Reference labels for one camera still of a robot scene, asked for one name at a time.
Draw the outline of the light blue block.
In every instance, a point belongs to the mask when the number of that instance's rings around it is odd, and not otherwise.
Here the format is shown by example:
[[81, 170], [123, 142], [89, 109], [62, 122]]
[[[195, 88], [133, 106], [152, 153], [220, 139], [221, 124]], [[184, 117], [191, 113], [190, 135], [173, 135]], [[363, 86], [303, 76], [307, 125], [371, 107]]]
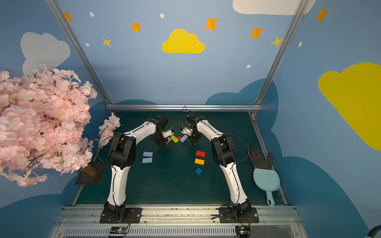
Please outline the light blue block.
[[183, 136], [182, 136], [182, 139], [180, 140], [180, 142], [181, 142], [181, 143], [184, 143], [184, 142], [187, 140], [187, 138], [188, 138], [188, 135], [186, 135], [186, 134], [183, 135]]
[[152, 157], [148, 157], [148, 158], [143, 158], [142, 159], [142, 163], [143, 164], [148, 164], [148, 163], [152, 163], [153, 162], [153, 158]]
[[152, 156], [153, 156], [153, 152], [147, 152], [147, 151], [145, 151], [143, 153], [143, 157], [151, 158]]

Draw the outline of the lime green rectangular block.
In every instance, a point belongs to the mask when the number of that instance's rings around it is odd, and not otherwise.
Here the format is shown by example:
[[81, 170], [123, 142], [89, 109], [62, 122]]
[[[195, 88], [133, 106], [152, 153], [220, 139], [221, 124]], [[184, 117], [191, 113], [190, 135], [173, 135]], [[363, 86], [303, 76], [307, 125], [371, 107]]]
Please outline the lime green rectangular block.
[[178, 138], [175, 137], [174, 135], [171, 136], [171, 140], [172, 140], [174, 143], [178, 143], [178, 142], [179, 142]]

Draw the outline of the red rectangular block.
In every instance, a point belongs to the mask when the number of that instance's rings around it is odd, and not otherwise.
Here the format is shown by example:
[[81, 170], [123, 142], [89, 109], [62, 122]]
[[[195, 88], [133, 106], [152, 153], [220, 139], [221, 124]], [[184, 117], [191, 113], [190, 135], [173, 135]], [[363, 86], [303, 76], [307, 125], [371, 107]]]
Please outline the red rectangular block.
[[197, 150], [195, 153], [196, 156], [204, 158], [206, 156], [205, 152]]

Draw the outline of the yellow rectangular block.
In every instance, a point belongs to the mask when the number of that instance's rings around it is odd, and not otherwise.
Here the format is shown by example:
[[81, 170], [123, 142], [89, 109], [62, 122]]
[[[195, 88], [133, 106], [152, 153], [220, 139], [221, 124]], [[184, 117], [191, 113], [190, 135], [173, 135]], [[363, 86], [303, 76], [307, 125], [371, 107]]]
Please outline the yellow rectangular block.
[[196, 158], [194, 163], [203, 166], [205, 164], [205, 160]]

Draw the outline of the blue cube block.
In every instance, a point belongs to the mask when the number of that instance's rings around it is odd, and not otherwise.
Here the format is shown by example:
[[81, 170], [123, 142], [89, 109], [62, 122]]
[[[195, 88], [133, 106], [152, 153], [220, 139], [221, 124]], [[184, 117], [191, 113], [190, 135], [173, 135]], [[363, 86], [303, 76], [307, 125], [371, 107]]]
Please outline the blue cube block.
[[195, 171], [195, 173], [196, 173], [198, 176], [200, 176], [201, 173], [202, 173], [202, 169], [197, 168], [196, 171]]

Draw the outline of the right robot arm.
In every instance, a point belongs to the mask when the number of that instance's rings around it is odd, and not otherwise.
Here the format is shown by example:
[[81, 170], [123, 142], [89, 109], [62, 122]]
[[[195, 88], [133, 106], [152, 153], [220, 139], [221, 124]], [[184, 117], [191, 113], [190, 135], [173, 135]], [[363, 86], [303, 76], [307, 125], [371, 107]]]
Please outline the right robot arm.
[[190, 142], [197, 144], [204, 135], [211, 143], [213, 159], [222, 170], [229, 188], [231, 213], [236, 219], [246, 217], [252, 207], [238, 175], [236, 149], [232, 135], [220, 132], [203, 116], [197, 117], [195, 114], [190, 114], [187, 116], [187, 121], [189, 127], [183, 132], [188, 135]]

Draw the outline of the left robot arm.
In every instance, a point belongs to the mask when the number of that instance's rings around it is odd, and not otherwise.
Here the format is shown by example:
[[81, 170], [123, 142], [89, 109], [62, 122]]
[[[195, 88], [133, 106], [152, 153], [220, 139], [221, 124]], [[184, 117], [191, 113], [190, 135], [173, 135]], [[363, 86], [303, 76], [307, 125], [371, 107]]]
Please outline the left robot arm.
[[128, 173], [136, 160], [137, 145], [145, 138], [152, 136], [154, 142], [164, 147], [173, 135], [171, 130], [165, 131], [168, 124], [166, 116], [159, 115], [156, 119], [147, 119], [140, 126], [118, 133], [111, 141], [109, 158], [111, 162], [111, 184], [107, 202], [104, 204], [104, 216], [110, 216], [116, 221], [126, 217], [126, 184]]

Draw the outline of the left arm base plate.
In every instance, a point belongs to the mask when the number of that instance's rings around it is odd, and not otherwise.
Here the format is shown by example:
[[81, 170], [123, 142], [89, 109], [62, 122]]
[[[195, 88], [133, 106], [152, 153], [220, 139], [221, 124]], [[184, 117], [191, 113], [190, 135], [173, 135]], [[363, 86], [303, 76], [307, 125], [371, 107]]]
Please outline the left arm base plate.
[[104, 211], [101, 213], [100, 224], [138, 224], [141, 219], [142, 208], [119, 208], [116, 211]]

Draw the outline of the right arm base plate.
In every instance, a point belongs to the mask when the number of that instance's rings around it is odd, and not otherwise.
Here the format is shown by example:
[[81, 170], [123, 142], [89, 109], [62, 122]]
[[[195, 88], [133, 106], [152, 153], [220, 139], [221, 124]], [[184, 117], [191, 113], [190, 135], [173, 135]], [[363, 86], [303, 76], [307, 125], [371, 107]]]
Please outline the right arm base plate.
[[257, 209], [252, 207], [249, 213], [239, 215], [233, 208], [222, 206], [218, 208], [220, 223], [259, 223], [259, 215]]

